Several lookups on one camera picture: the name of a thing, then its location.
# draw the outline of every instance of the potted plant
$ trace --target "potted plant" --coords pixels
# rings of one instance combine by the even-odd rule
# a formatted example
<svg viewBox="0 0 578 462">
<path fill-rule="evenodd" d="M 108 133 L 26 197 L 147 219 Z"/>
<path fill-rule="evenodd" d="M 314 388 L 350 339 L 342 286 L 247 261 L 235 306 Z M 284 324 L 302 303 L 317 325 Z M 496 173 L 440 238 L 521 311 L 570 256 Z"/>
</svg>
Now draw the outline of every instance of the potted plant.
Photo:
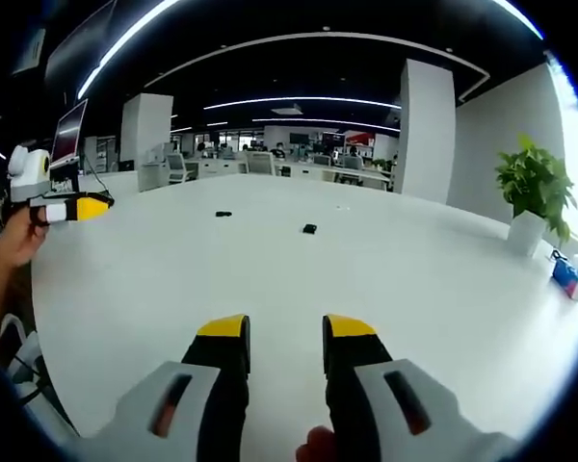
<svg viewBox="0 0 578 462">
<path fill-rule="evenodd" d="M 520 147 L 515 154 L 499 153 L 505 163 L 496 168 L 497 182 L 513 206 L 508 244 L 516 253 L 532 257 L 546 227 L 555 231 L 561 242 L 569 239 L 563 208 L 570 203 L 576 207 L 576 201 L 562 159 L 536 147 L 527 136 L 520 136 Z"/>
<path fill-rule="evenodd" d="M 385 159 L 375 159 L 373 161 L 373 167 L 376 167 L 379 170 L 384 170 L 385 169 Z"/>
</svg>

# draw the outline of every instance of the white wall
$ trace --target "white wall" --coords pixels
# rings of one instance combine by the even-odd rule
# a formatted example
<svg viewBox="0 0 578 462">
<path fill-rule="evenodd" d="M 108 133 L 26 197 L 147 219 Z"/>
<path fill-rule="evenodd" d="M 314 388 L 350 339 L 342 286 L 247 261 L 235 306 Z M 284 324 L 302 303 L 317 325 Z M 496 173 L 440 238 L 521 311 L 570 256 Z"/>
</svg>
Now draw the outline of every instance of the white wall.
<svg viewBox="0 0 578 462">
<path fill-rule="evenodd" d="M 500 151 L 517 152 L 526 133 L 553 156 L 564 156 L 557 94 L 546 64 L 457 108 L 456 153 L 447 204 L 505 223 L 512 206 L 497 189 Z"/>
<path fill-rule="evenodd" d="M 452 177 L 456 97 L 452 72 L 407 60 L 395 191 L 445 203 Z"/>
<path fill-rule="evenodd" d="M 268 149 L 276 147 L 278 142 L 282 142 L 286 147 L 289 146 L 289 135 L 292 133 L 303 133 L 312 135 L 314 133 L 322 132 L 338 132 L 337 128 L 325 127 L 284 127 L 279 125 L 266 125 L 263 129 L 263 144 L 268 146 Z"/>
<path fill-rule="evenodd" d="M 398 138 L 389 137 L 381 133 L 375 134 L 375 149 L 373 159 L 391 161 L 398 152 Z"/>
<path fill-rule="evenodd" d="M 195 153 L 197 147 L 195 146 L 195 135 L 192 133 L 185 133 L 182 135 L 182 141 L 180 144 L 182 152 L 190 152 L 191 154 Z"/>
</svg>

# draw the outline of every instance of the computer monitor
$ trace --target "computer monitor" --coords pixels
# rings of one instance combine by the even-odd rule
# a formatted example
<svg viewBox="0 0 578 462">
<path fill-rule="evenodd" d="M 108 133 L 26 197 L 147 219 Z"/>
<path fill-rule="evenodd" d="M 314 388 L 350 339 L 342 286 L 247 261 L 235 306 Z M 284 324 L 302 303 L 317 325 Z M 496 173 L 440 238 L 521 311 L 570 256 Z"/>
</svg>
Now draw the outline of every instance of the computer monitor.
<svg viewBox="0 0 578 462">
<path fill-rule="evenodd" d="M 307 133 L 290 133 L 289 134 L 290 144 L 309 144 L 310 138 Z"/>
<path fill-rule="evenodd" d="M 345 145 L 345 135 L 338 133 L 324 133 L 323 144 L 330 147 L 340 147 Z"/>
<path fill-rule="evenodd" d="M 73 164 L 79 160 L 77 143 L 81 133 L 81 123 L 88 106 L 88 100 L 79 103 L 58 121 L 54 147 L 51 151 L 50 168 Z"/>
</svg>

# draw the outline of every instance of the ceiling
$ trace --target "ceiling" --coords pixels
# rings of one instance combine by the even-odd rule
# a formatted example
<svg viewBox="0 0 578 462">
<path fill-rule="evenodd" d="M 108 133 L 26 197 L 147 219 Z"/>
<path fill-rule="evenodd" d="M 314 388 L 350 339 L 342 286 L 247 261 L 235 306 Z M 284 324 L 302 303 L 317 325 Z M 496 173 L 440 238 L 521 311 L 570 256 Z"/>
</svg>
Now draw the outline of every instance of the ceiling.
<svg viewBox="0 0 578 462">
<path fill-rule="evenodd" d="M 30 120 L 33 106 L 44 104 L 47 108 L 44 117 L 26 124 L 29 130 L 25 136 L 33 130 L 38 132 L 36 137 L 51 136 L 57 118 L 72 105 L 76 91 L 102 54 L 158 2 L 118 0 L 97 54 L 90 56 L 89 52 L 86 59 L 73 59 L 79 67 L 63 60 L 71 71 L 59 91 L 33 91 L 33 85 L 39 86 L 39 76 L 19 79 L 23 83 L 19 82 L 11 92 L 9 106 L 19 120 Z M 88 2 L 87 8 L 82 8 L 82 3 L 86 2 L 63 2 L 60 14 L 56 13 L 50 21 L 51 40 L 45 44 L 45 59 L 69 30 L 103 2 Z M 361 36 L 330 36 L 339 32 Z M 234 45 L 253 40 L 307 33 L 320 37 L 233 49 Z M 270 110 L 288 104 L 257 103 L 210 111 L 203 108 L 280 96 L 333 96 L 397 103 L 400 75 L 407 58 L 450 69 L 457 97 L 484 76 L 449 57 L 381 38 L 408 40 L 443 52 L 451 49 L 452 57 L 483 69 L 489 79 L 469 93 L 466 100 L 544 60 L 543 42 L 491 0 L 182 0 L 147 24 L 102 69 L 86 94 L 90 103 L 85 131 L 118 134 L 123 103 L 142 91 L 174 96 L 173 113 L 178 114 L 172 120 L 174 128 L 204 129 L 206 123 L 220 121 L 229 122 L 223 128 L 247 128 L 256 125 L 254 118 L 278 117 Z M 175 67 L 214 52 L 218 54 L 146 87 Z M 41 99 L 48 93 L 61 97 L 54 96 L 43 103 Z M 398 127 L 387 108 L 329 101 L 297 104 L 303 112 L 300 117 Z M 9 115 L 5 115 L 2 123 L 8 119 Z"/>
</svg>

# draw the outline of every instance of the small black object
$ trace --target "small black object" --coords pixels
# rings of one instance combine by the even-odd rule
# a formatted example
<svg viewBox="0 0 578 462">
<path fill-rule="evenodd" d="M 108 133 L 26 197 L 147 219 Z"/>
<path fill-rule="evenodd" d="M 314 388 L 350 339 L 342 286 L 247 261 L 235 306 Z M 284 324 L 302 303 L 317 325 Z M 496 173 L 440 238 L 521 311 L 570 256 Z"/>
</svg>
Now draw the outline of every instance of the small black object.
<svg viewBox="0 0 578 462">
<path fill-rule="evenodd" d="M 316 224 L 307 224 L 302 230 L 302 232 L 306 234 L 315 234 L 315 231 L 317 231 Z"/>
</svg>

